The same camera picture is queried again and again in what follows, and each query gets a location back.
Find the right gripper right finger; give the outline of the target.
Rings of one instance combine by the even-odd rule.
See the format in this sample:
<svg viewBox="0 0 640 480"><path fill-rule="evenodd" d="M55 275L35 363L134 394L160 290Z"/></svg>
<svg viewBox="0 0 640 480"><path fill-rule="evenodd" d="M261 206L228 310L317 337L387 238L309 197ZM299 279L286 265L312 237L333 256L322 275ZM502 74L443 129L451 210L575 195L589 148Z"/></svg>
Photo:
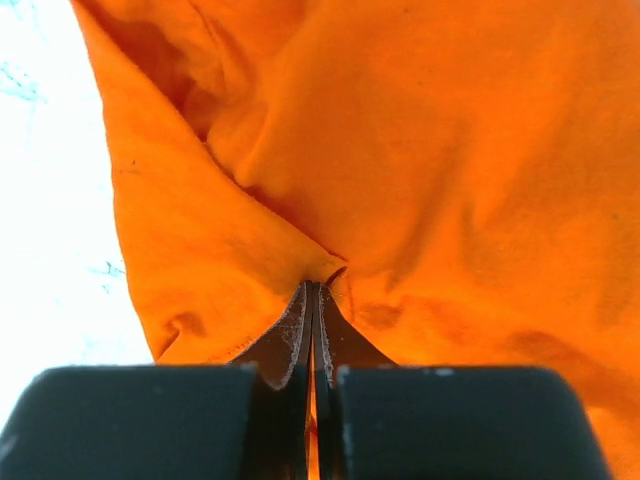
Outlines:
<svg viewBox="0 0 640 480"><path fill-rule="evenodd" d="M574 390L535 366L400 366L341 314L313 307L323 479L608 479Z"/></svg>

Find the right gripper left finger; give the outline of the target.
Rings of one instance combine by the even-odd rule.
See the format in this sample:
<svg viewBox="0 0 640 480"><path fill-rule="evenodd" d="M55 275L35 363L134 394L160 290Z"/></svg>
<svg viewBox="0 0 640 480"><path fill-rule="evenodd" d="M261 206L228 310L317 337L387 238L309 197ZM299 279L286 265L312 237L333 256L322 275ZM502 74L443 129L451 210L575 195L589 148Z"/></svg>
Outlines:
<svg viewBox="0 0 640 480"><path fill-rule="evenodd" d="M225 365L43 371L2 431L2 477L307 478L312 293Z"/></svg>

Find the orange t-shirt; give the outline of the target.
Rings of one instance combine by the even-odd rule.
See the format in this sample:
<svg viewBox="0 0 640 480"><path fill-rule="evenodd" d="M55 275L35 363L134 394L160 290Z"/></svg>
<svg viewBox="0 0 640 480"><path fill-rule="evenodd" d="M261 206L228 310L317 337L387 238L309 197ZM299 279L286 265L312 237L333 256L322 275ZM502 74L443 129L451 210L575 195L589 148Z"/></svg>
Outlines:
<svg viewBox="0 0 640 480"><path fill-rule="evenodd" d="M400 364L535 364L639 475L635 1L76 1L155 361L328 283Z"/></svg>

